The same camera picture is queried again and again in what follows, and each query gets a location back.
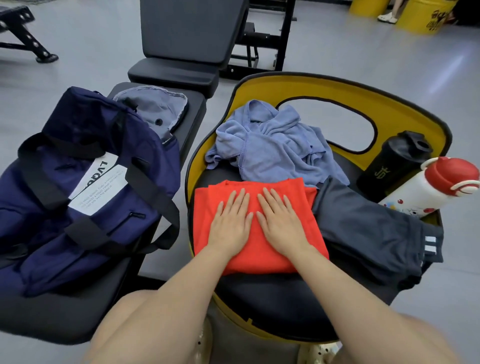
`water bottle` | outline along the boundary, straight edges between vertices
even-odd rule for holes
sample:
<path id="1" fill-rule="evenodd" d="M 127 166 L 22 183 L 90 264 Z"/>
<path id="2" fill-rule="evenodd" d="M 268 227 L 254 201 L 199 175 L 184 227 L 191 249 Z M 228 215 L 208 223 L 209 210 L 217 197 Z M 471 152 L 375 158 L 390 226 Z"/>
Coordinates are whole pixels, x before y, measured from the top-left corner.
<path id="1" fill-rule="evenodd" d="M 479 189 L 480 172 L 464 159 L 432 158 L 420 168 L 419 173 L 379 204 L 421 218 L 450 200 L 471 195 Z"/>
<path id="2" fill-rule="evenodd" d="M 379 202 L 385 191 L 432 156 L 432 147 L 420 133 L 404 131 L 388 138 L 382 151 L 359 176 L 357 186 L 371 201 Z"/>

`yellow barrel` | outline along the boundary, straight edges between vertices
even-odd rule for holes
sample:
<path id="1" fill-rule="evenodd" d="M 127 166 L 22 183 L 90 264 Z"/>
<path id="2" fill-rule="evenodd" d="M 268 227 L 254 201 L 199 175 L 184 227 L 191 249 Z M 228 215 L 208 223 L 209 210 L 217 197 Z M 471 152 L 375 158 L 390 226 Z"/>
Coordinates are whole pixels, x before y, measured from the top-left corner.
<path id="1" fill-rule="evenodd" d="M 435 34 L 458 0 L 409 0 L 397 26 L 418 34 Z"/>
<path id="2" fill-rule="evenodd" d="M 376 18 L 385 12 L 390 0 L 353 0 L 350 13 L 358 16 Z"/>

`red bottle cap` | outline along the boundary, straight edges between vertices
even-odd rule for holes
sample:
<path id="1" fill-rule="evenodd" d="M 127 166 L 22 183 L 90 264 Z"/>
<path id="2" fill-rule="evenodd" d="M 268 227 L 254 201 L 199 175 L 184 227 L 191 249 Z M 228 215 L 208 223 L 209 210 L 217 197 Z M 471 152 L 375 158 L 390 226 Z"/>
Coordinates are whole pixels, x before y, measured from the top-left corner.
<path id="1" fill-rule="evenodd" d="M 421 166 L 436 190 L 450 196 L 465 196 L 479 189 L 480 171 L 472 163 L 449 157 L 432 158 Z"/>

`finger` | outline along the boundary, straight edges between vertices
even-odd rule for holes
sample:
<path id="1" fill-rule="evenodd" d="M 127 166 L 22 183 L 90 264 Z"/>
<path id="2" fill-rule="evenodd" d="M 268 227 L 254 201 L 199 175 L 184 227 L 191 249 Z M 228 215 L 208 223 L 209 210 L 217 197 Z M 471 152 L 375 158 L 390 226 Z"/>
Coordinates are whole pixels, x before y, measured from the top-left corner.
<path id="1" fill-rule="evenodd" d="M 241 204 L 242 204 L 242 202 L 243 202 L 244 196 L 245 196 L 245 189 L 242 188 L 242 189 L 240 190 L 239 195 L 238 195 L 237 198 L 235 199 L 235 202 L 234 202 L 233 205 L 232 205 L 232 209 L 230 210 L 231 213 L 233 213 L 233 214 L 238 214 L 239 209 L 240 209 L 240 206 L 241 206 Z"/>
<path id="2" fill-rule="evenodd" d="M 228 197 L 227 205 L 225 206 L 225 209 L 223 210 L 222 215 L 228 214 L 230 212 L 233 205 L 233 200 L 235 199 L 236 194 L 237 194 L 237 191 L 232 191 L 232 193 Z"/>
<path id="3" fill-rule="evenodd" d="M 264 231 L 264 234 L 266 235 L 268 233 L 268 222 L 266 217 L 260 211 L 257 211 L 257 219 L 262 227 L 262 230 Z"/>
<path id="4" fill-rule="evenodd" d="M 296 215 L 295 210 L 292 207 L 292 204 L 286 195 L 283 195 L 283 200 L 285 201 L 285 206 L 287 207 L 288 212 Z"/>
<path id="5" fill-rule="evenodd" d="M 250 202 L 250 194 L 246 194 L 241 202 L 238 214 L 244 217 L 248 211 L 248 203 Z"/>
<path id="6" fill-rule="evenodd" d="M 252 227 L 253 212 L 247 215 L 245 218 L 245 228 L 244 232 L 248 236 L 250 234 L 250 228 Z"/>
<path id="7" fill-rule="evenodd" d="M 272 208 L 270 207 L 268 202 L 265 200 L 265 197 L 263 197 L 263 195 L 261 194 L 258 194 L 257 197 L 258 197 L 258 202 L 260 202 L 260 206 L 262 207 L 262 210 L 264 211 L 265 216 L 268 218 L 272 217 L 274 215 Z"/>
<path id="8" fill-rule="evenodd" d="M 272 211 L 273 212 L 280 211 L 280 206 L 278 205 L 278 202 L 275 201 L 273 196 L 270 194 L 270 192 L 265 187 L 264 187 L 264 195 L 265 195 L 265 200 L 270 205 L 270 208 L 272 209 Z"/>
<path id="9" fill-rule="evenodd" d="M 282 198 L 278 195 L 278 193 L 276 193 L 276 191 L 273 188 L 270 190 L 270 193 L 272 194 L 272 197 L 277 202 L 278 207 L 282 210 L 286 210 L 287 208 L 283 204 Z"/>
<path id="10" fill-rule="evenodd" d="M 218 204 L 218 207 L 216 208 L 216 213 L 213 219 L 215 220 L 216 218 L 219 218 L 222 215 L 222 211 L 223 211 L 223 201 L 220 201 L 220 203 Z"/>

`gray floor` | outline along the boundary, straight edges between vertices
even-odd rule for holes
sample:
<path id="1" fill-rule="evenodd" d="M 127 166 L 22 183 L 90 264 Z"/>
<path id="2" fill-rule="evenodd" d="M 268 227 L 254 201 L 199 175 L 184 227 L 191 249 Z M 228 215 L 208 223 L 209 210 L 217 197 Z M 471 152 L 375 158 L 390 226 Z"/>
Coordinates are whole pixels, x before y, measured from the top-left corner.
<path id="1" fill-rule="evenodd" d="M 143 56 L 137 0 L 58 0 L 31 9 L 37 21 L 29 28 L 60 60 L 40 65 L 30 53 L 0 49 L 0 170 L 15 158 L 18 145 L 41 129 L 68 86 L 108 94 L 127 81 L 128 68 Z M 349 16 L 342 6 L 303 1 L 295 15 L 284 70 L 343 77 L 413 101 L 449 124 L 454 135 L 450 156 L 480 165 L 480 29 L 446 27 L 433 37 L 414 36 Z M 250 18 L 257 31 L 274 34 L 282 22 L 279 15 L 261 12 Z M 8 34 L 0 38 L 10 40 Z M 272 61 L 273 52 L 261 51 L 262 67 Z M 207 103 L 196 143 L 223 115 L 233 87 L 221 81 Z M 304 101 L 295 107 L 305 122 L 345 146 L 362 148 L 372 137 L 365 121 L 342 110 Z M 175 201 L 186 226 L 183 186 Z M 393 304 L 441 329 L 467 363 L 477 363 L 480 356 L 479 204 L 480 194 L 443 209 L 445 263 L 431 268 L 421 285 L 401 293 Z M 190 259 L 187 240 L 184 229 L 169 252 L 148 256 L 141 274 L 170 277 Z M 210 314 L 216 334 L 212 363 L 294 363 L 295 345 L 258 340 L 215 309 Z M 75 363 L 86 347 L 0 334 L 4 364 Z"/>

